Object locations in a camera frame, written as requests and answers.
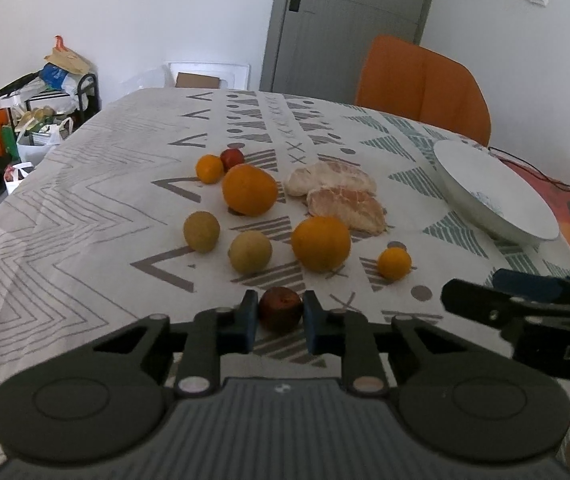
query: orange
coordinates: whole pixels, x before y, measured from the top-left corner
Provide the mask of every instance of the orange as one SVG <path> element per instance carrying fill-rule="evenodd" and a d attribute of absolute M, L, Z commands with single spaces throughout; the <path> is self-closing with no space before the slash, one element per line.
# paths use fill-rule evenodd
<path fill-rule="evenodd" d="M 278 185 L 265 171 L 249 164 L 238 164 L 223 179 L 223 198 L 227 205 L 247 216 L 260 216 L 278 198 Z"/>
<path fill-rule="evenodd" d="M 203 155 L 196 163 L 196 176 L 204 184 L 215 184 L 224 174 L 225 168 L 219 156 Z"/>
<path fill-rule="evenodd" d="M 336 218 L 314 216 L 294 229 L 291 248 L 304 267 L 327 272 L 340 267 L 350 255 L 350 230 Z"/>
<path fill-rule="evenodd" d="M 383 251 L 378 257 L 378 272 L 391 282 L 404 278 L 412 271 L 412 257 L 400 247 Z"/>

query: table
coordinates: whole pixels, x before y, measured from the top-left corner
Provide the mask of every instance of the table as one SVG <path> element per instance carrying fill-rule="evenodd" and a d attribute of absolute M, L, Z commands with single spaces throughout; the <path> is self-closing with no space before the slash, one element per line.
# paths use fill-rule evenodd
<path fill-rule="evenodd" d="M 438 185 L 432 148 L 441 139 L 474 144 L 352 105 L 251 91 L 146 89 L 105 107 L 0 205 L 0 382 L 139 317 L 191 320 L 239 302 L 247 287 L 275 285 L 313 289 L 325 308 L 358 310 L 373 322 L 411 314 L 508 354 L 495 331 L 444 312 L 442 285 L 489 283 L 501 267 L 565 276 L 570 249 L 562 238 L 522 248 L 466 221 Z M 227 147 L 278 182 L 318 160 L 362 168 L 378 184 L 388 231 L 354 232 L 343 266 L 308 272 L 289 245 L 305 219 L 300 200 L 281 192 L 264 216 L 235 216 L 220 184 L 197 181 L 198 158 Z M 183 221 L 196 210 L 212 212 L 222 226 L 210 254 L 193 253 L 182 238 Z M 270 266 L 255 276 L 239 276 L 226 257 L 245 230 L 273 243 Z M 406 247 L 414 262 L 393 284 L 376 272 L 388 246 Z M 300 330 L 259 332 L 254 357 L 226 358 L 227 375 L 338 374 L 336 360 L 306 353 Z"/>

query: orange chair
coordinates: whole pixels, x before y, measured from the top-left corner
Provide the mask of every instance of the orange chair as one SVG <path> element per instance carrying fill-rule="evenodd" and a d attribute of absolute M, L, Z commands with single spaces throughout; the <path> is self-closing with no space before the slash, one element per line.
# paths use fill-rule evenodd
<path fill-rule="evenodd" d="M 393 36 L 374 40 L 360 75 L 356 104 L 489 144 L 492 121 L 469 70 Z"/>

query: paper bag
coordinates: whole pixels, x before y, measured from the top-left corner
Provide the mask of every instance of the paper bag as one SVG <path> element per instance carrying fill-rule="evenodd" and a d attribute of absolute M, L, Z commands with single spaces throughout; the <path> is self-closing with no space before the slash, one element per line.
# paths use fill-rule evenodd
<path fill-rule="evenodd" d="M 56 40 L 56 46 L 45 60 L 71 74 L 85 75 L 89 73 L 91 70 L 89 64 L 73 50 L 67 48 L 61 36 L 56 36 Z"/>

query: white bowl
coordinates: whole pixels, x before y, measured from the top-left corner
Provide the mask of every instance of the white bowl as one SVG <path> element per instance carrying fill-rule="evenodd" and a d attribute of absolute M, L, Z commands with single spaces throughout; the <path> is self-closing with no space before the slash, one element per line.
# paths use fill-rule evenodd
<path fill-rule="evenodd" d="M 434 154 L 446 194 L 476 225 L 521 245 L 558 238 L 545 200 L 500 160 L 457 140 L 440 140 Z"/>

